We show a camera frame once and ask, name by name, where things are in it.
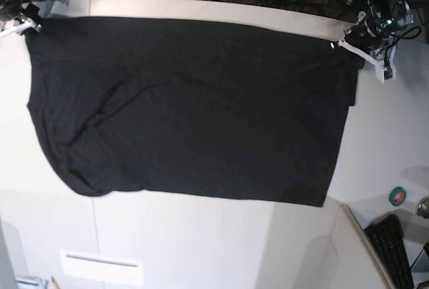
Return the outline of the black t-shirt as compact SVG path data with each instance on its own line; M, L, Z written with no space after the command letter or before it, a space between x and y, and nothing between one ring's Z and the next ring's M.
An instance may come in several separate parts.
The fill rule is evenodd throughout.
M321 207L364 64L326 40L185 19L47 19L25 42L42 151L91 197Z

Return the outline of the green tape roll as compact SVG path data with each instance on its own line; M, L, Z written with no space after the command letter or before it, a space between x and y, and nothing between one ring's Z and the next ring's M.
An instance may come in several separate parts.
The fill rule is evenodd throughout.
M394 207L402 205L407 197L407 192L401 186L395 187L389 194L388 200Z

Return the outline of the silver metal knob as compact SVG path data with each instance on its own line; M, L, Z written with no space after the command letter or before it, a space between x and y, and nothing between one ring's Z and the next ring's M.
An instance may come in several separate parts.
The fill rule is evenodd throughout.
M420 200L416 206L416 214L423 219L429 219L429 197L426 196Z

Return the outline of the black keyboard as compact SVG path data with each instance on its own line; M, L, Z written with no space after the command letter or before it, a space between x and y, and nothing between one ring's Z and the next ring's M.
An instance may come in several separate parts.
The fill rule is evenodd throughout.
M400 220L387 215L365 229L365 234L377 252L395 288L412 289L414 281L403 241Z

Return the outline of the white divider panel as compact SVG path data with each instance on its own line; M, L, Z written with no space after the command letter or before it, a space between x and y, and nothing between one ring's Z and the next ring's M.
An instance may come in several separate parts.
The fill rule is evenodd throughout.
M339 254L337 276L340 288L394 288L387 270L358 220L347 205L341 205L332 228Z

